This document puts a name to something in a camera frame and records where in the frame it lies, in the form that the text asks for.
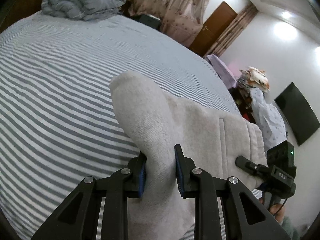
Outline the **person's right hand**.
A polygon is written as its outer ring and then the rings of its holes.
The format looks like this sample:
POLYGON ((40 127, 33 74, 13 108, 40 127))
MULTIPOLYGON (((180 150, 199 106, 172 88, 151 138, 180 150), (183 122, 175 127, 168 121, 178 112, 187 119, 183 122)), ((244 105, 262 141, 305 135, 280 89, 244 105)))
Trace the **person's right hand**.
POLYGON ((283 223, 285 217, 284 203, 274 204, 269 208, 269 213, 276 219, 279 224, 283 223))

